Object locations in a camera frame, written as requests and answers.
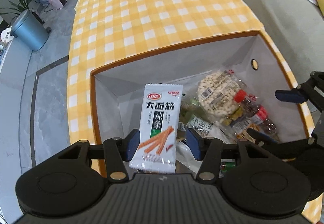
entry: yellow and white gingham cloth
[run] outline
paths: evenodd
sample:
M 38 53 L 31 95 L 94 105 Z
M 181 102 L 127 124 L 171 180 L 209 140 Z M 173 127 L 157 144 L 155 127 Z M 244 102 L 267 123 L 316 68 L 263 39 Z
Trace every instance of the yellow and white gingham cloth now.
M 70 141 L 95 144 L 90 112 L 90 72 L 132 55 L 198 38 L 260 30 L 297 82 L 263 24 L 241 0 L 78 0 L 73 24 L 67 82 Z M 314 128 L 302 106 L 309 132 Z M 316 213 L 319 219 L 320 210 Z

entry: blue trash can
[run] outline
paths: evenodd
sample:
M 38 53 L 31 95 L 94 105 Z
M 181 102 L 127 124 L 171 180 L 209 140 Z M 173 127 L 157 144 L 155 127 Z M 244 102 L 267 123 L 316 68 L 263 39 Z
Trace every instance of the blue trash can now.
M 11 27 L 11 35 L 21 39 L 33 51 L 39 50 L 48 39 L 48 32 L 29 10 L 20 14 Z

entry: tile floor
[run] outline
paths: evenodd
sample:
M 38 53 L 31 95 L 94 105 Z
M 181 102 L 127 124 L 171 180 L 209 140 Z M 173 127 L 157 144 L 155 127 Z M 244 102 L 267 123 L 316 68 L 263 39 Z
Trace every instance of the tile floor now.
M 19 121 L 22 172 L 32 167 L 32 156 L 34 163 L 38 164 L 70 144 L 66 109 L 67 62 L 38 76 L 34 151 L 30 147 L 30 113 L 36 72 L 69 54 L 76 3 L 77 0 L 67 0 L 62 10 L 40 14 L 45 20 L 44 26 L 51 27 L 52 32 L 44 47 L 32 53 L 26 73 Z

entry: sofa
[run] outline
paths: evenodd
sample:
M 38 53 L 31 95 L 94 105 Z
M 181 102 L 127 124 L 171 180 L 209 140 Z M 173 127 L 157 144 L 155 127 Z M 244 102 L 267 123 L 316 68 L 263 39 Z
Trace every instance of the sofa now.
M 308 0 L 243 0 L 264 24 L 298 83 L 324 70 L 324 18 Z

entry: white snack package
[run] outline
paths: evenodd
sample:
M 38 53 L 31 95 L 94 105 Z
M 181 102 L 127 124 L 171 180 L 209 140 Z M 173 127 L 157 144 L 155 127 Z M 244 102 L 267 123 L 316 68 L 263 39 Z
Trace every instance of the white snack package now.
M 182 85 L 146 84 L 140 121 L 140 144 L 129 166 L 174 173 Z

